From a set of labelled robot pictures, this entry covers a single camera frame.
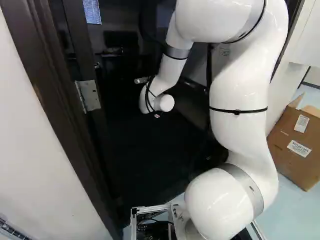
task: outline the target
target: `metal frame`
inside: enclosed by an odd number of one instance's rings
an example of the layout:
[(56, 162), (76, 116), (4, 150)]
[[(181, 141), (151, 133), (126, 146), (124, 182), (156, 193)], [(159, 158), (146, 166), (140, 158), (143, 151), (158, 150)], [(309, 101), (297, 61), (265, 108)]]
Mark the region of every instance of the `metal frame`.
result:
[(137, 218), (138, 218), (138, 215), (150, 214), (150, 213), (156, 213), (156, 212), (159, 212), (159, 214), (162, 214), (164, 212), (168, 212), (168, 214), (169, 214), (168, 219), (172, 219), (171, 204), (131, 208), (131, 218), (130, 218), (131, 240), (137, 240)]
[(55, 134), (102, 222), (113, 239), (119, 240), (122, 231), (117, 227), (116, 208), (102, 170), (106, 166), (99, 160), (90, 136), (48, 0), (0, 0), (0, 6)]

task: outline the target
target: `wall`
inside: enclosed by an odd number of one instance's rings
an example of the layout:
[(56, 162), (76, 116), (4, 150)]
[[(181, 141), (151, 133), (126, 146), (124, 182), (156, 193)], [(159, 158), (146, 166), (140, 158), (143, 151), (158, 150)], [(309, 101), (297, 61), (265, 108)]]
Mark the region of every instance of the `wall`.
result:
[(110, 240), (38, 101), (2, 11), (0, 52), (1, 217), (33, 239)]
[(304, 82), (320, 86), (320, 68), (311, 67), (305, 76)]

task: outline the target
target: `dark door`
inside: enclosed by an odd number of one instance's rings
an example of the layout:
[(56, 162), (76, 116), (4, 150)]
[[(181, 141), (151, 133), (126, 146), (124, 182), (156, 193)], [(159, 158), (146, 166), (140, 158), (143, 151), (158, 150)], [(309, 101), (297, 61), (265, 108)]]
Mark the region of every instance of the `dark door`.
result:
[[(120, 239), (104, 113), (85, 113), (75, 85), (96, 80), (82, 0), (0, 0), (0, 6), (63, 149), (111, 236)], [(64, 38), (71, 38), (69, 48)]]

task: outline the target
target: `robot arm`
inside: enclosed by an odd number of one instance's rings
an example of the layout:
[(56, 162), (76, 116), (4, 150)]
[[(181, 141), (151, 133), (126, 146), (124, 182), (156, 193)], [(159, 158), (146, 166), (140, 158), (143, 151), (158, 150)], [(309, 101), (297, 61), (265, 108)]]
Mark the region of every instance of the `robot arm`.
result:
[[(265, 126), (268, 86), (287, 32), (283, 0), (177, 0), (167, 51), (147, 93), (155, 110), (173, 108), (173, 97), (162, 93), (177, 83), (193, 42), (230, 43), (229, 61), (209, 93), (212, 131), (229, 157), (185, 191), (190, 217), (207, 240), (231, 239), (278, 193)], [(143, 113), (149, 112), (146, 90), (140, 95)]]

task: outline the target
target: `black cable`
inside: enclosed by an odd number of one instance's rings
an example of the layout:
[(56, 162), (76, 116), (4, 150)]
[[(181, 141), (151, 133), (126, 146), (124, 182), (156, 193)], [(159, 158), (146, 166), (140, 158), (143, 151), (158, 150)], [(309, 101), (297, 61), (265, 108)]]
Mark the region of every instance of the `black cable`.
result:
[(159, 44), (162, 48), (164, 47), (164, 44), (162, 42), (160, 42), (156, 37), (150, 35), (144, 28), (144, 10), (145, 10), (145, 6), (147, 4), (145, 4), (144, 2), (141, 5), (141, 9), (139, 12), (139, 17), (138, 17), (138, 27), (139, 27), (139, 31), (141, 34), (141, 37), (147, 41), (147, 42), (154, 42)]
[[(210, 101), (210, 86), (211, 86), (212, 78), (213, 78), (213, 74), (212, 74), (212, 51), (213, 51), (213, 49), (214, 49), (213, 44), (208, 43), (207, 55), (206, 55), (206, 91), (205, 91), (205, 93), (207, 94), (207, 102), (208, 103)], [(190, 160), (190, 164), (189, 164), (189, 168), (188, 168), (188, 180), (190, 182), (192, 181), (191, 173), (192, 173), (192, 170), (195, 166), (195, 162), (198, 159), (199, 155), (202, 154), (202, 152), (206, 148), (207, 141), (208, 141), (209, 129), (210, 129), (210, 111), (208, 111), (206, 114), (205, 127), (203, 130), (203, 134), (204, 134), (203, 141), (199, 145), (199, 150), (197, 151), (196, 155), (194, 155)]]
[(160, 220), (156, 220), (156, 219), (153, 219), (153, 218), (147, 218), (147, 219), (143, 219), (141, 222), (139, 222), (137, 225), (140, 225), (142, 224), (142, 222), (146, 222), (146, 221), (155, 221), (157, 223), (167, 223), (167, 224), (174, 224), (173, 222), (171, 221), (160, 221)]
[(152, 107), (152, 105), (150, 103), (150, 99), (149, 99), (149, 93), (151, 93), (155, 97), (155, 95), (150, 91), (150, 86), (151, 86), (154, 79), (155, 79), (154, 75), (150, 76), (148, 79), (148, 82), (146, 83), (146, 87), (145, 87), (144, 101), (145, 101), (146, 109), (148, 110), (149, 113), (156, 112), (156, 110)]

